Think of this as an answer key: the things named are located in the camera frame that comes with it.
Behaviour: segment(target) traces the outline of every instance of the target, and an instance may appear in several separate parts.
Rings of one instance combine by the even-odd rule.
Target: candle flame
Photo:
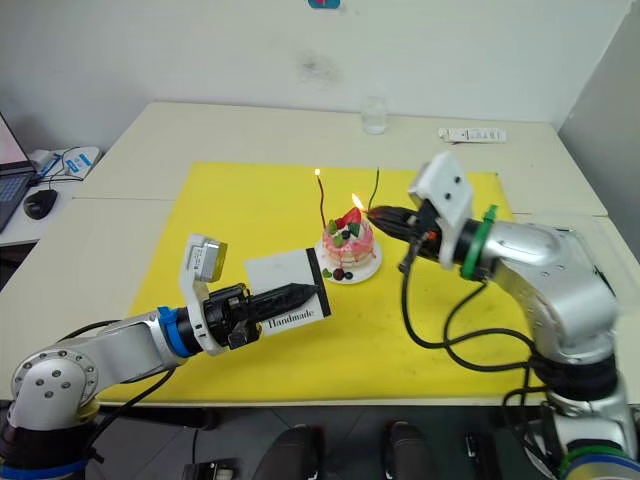
[[[362,205],[362,202],[355,193],[351,194],[351,200],[353,200],[353,204],[358,207],[358,210],[364,210],[364,205]]]

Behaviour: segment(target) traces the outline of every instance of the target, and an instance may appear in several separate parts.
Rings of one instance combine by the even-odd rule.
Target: floor
[[[492,423],[499,412],[484,407],[284,407],[223,409],[221,424],[198,436],[196,460],[235,458],[238,479],[251,479],[271,442],[294,425],[324,428],[328,480],[383,478],[380,435],[390,420],[417,425],[429,439],[443,479],[475,479],[466,457],[464,435],[491,432],[498,445],[503,478],[540,480],[506,430]],[[193,429],[119,419],[97,442],[106,458],[92,463],[88,480],[179,480],[191,462]]]

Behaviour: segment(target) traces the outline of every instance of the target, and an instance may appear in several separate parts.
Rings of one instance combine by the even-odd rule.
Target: robotic arm
[[[225,251],[223,243],[191,236],[180,275],[186,307],[158,307],[95,336],[72,334],[21,363],[0,431],[0,478],[60,478],[84,470],[98,393],[172,370],[203,350],[218,355],[253,342],[259,322],[318,292],[315,285],[289,284],[250,295],[238,284],[209,293],[206,284],[220,278]]]
[[[422,168],[409,195],[417,211],[368,212],[382,231],[411,243],[401,270],[415,253],[445,269],[460,264],[464,278],[493,280],[524,311],[536,350],[530,364],[548,388],[537,441],[550,463],[587,451],[635,459],[636,431],[615,366],[616,299],[577,238],[495,222],[495,207],[471,219],[471,186],[450,152]]]

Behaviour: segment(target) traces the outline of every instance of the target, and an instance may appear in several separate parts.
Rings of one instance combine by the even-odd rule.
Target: blue tape
[[[69,475],[79,472],[87,467],[87,460],[80,460],[61,467],[39,468],[34,470],[23,470],[20,468],[0,466],[0,477],[7,480],[40,480],[45,478],[56,478],[62,475]]]
[[[182,342],[182,338],[180,338],[178,324],[176,323],[178,320],[177,311],[177,309],[172,310],[169,307],[158,307],[158,313],[160,313],[158,321],[160,322],[160,325],[164,327],[164,331],[167,333],[171,348],[173,348],[176,355],[182,358],[189,358],[193,354],[187,350],[187,347],[185,347]]]
[[[87,156],[84,153],[81,153],[78,156],[80,157],[80,160],[82,160],[87,167],[91,166],[91,162],[89,161],[89,158],[87,158]]]

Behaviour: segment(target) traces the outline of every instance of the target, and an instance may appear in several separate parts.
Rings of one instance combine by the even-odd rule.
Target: white wall
[[[640,260],[640,2],[622,22],[560,138]]]
[[[0,108],[27,148],[109,146],[153,99],[559,127],[630,0],[0,0]]]

